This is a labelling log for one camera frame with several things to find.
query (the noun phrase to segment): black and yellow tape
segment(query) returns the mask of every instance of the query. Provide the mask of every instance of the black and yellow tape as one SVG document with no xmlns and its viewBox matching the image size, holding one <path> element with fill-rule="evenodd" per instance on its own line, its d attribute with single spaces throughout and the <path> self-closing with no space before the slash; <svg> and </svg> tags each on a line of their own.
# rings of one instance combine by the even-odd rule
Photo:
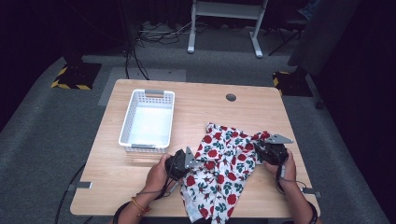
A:
<svg viewBox="0 0 396 224">
<path fill-rule="evenodd" d="M 80 69 L 72 69 L 66 65 L 52 82 L 51 87 L 63 89 L 92 90 L 93 82 L 99 72 L 101 64 L 84 63 Z"/>
<path fill-rule="evenodd" d="M 274 72 L 274 86 L 279 90 L 280 95 L 288 96 L 313 96 L 304 78 L 295 78 L 289 72 Z"/>
</svg>

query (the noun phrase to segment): dark background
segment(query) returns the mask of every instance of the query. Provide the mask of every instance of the dark background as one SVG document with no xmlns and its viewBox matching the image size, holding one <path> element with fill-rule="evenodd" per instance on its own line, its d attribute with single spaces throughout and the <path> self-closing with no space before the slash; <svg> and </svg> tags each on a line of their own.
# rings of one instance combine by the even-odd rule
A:
<svg viewBox="0 0 396 224">
<path fill-rule="evenodd" d="M 61 8 L 57 15 L 79 54 L 125 45 L 118 1 L 69 0 L 73 7 L 65 1 L 54 2 Z M 164 22 L 165 11 L 175 15 L 174 21 L 190 19 L 189 14 L 175 10 L 186 11 L 181 8 L 190 7 L 190 1 L 133 3 L 129 16 L 137 26 L 145 20 Z M 35 1 L 5 0 L 0 4 L 2 130 L 37 78 L 63 53 L 49 14 Z M 391 223 L 396 222 L 392 210 L 396 199 L 395 74 L 391 69 L 396 62 L 394 5 L 393 1 L 362 0 L 323 71 L 313 77 L 349 152 Z"/>
</svg>

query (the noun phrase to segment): white basket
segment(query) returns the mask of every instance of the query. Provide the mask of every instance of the white basket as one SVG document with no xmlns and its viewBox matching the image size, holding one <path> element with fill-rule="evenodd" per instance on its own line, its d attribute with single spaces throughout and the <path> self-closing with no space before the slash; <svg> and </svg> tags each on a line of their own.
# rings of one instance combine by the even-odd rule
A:
<svg viewBox="0 0 396 224">
<path fill-rule="evenodd" d="M 127 151 L 166 153 L 172 131 L 175 93 L 134 90 L 119 144 Z"/>
</svg>

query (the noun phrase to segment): floral fabric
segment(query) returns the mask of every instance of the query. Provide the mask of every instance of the floral fabric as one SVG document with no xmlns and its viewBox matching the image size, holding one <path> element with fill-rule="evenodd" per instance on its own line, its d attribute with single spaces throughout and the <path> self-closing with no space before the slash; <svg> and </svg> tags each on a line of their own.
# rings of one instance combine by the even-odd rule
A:
<svg viewBox="0 0 396 224">
<path fill-rule="evenodd" d="M 235 128 L 208 123 L 195 154 L 204 164 L 191 169 L 183 179 L 181 192 L 184 202 L 188 202 L 190 218 L 196 216 L 192 210 L 199 211 L 205 219 L 211 218 L 212 224 L 225 223 L 230 218 L 256 164 L 253 143 L 269 136 L 268 132 L 248 136 Z"/>
</svg>

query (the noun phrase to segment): human hand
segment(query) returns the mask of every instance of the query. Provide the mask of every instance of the human hand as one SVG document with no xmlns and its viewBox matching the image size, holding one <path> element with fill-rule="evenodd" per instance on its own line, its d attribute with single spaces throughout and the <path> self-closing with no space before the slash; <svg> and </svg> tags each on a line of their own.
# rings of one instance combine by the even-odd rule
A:
<svg viewBox="0 0 396 224">
<path fill-rule="evenodd" d="M 296 164 L 293 158 L 293 154 L 291 153 L 291 151 L 289 149 L 287 149 L 288 151 L 288 159 L 283 163 L 283 165 L 285 166 L 285 175 L 283 178 L 279 178 L 279 183 L 282 186 L 282 188 L 284 189 L 287 186 L 297 186 L 297 183 L 295 182 L 296 180 L 296 176 L 297 176 L 297 171 L 296 171 Z M 271 165 L 269 162 L 264 162 L 263 163 L 265 169 L 267 171 L 269 171 L 274 178 L 276 178 L 276 172 L 278 169 L 277 165 Z"/>
<path fill-rule="evenodd" d="M 153 165 L 151 169 L 148 171 L 146 185 L 145 187 L 143 187 L 140 193 L 151 192 L 151 193 L 147 193 L 147 195 L 149 195 L 152 201 L 160 195 L 161 190 L 163 189 L 163 185 L 165 184 L 167 178 L 167 173 L 165 170 L 165 161 L 170 157 L 171 155 L 169 154 L 163 154 L 160 158 L 160 161 L 157 164 Z M 176 182 L 171 183 L 166 191 L 168 192 L 175 184 Z"/>
</svg>

